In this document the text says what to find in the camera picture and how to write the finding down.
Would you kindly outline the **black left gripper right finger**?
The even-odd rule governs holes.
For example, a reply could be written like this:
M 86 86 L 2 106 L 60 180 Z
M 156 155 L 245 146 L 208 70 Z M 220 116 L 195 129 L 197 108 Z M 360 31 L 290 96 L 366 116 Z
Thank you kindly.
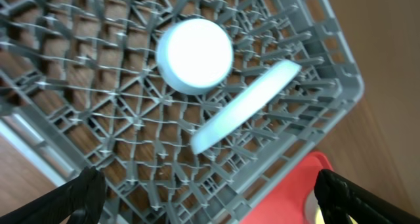
M 324 223 L 419 224 L 419 218 L 375 196 L 343 176 L 321 169 L 314 195 Z

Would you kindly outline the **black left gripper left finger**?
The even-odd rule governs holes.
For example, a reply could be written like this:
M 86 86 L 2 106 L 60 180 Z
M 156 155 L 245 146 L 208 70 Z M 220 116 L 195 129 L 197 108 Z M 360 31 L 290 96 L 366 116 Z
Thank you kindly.
M 106 180 L 95 167 L 85 167 L 71 181 L 1 216 L 2 223 L 93 224 L 100 221 L 106 199 Z

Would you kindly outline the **light blue plate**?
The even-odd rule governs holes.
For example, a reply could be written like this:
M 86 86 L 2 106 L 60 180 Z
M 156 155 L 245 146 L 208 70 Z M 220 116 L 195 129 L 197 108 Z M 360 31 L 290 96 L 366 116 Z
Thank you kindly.
M 301 65 L 282 60 L 260 75 L 191 137 L 194 154 L 200 154 L 231 134 L 279 94 L 301 71 Z

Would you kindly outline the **light blue bowl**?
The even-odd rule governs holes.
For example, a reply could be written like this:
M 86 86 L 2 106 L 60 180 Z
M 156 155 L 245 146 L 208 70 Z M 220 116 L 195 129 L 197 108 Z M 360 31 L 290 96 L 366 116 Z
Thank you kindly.
M 228 34 L 206 19 L 184 20 L 159 39 L 156 62 L 160 75 L 175 91 L 202 95 L 232 69 L 234 51 Z

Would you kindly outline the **grey dishwasher rack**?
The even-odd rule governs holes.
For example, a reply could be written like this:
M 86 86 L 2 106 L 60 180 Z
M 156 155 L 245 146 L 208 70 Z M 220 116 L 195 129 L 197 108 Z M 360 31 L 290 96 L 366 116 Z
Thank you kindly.
M 233 42 L 203 95 L 175 91 L 158 39 L 193 18 Z M 190 138 L 269 67 L 301 71 L 213 148 Z M 364 83 L 328 0 L 1 0 L 1 125 L 56 185 L 106 177 L 104 223 L 239 223 L 354 107 Z

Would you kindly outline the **yellow plastic cup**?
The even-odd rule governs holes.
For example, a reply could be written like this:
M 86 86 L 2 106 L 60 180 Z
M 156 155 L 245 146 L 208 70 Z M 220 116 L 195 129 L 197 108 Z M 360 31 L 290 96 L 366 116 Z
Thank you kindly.
M 350 217 L 350 221 L 351 221 L 352 224 L 358 224 L 352 217 Z M 323 218 L 321 213 L 316 214 L 314 223 L 315 224 L 325 224 L 324 218 Z

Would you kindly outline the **red plastic tray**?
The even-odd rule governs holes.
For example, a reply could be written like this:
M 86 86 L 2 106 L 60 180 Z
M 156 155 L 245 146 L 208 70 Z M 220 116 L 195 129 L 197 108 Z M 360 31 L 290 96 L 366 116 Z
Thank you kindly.
M 306 155 L 286 177 L 241 221 L 243 224 L 308 224 L 305 201 L 314 190 L 321 169 L 332 166 L 325 154 Z

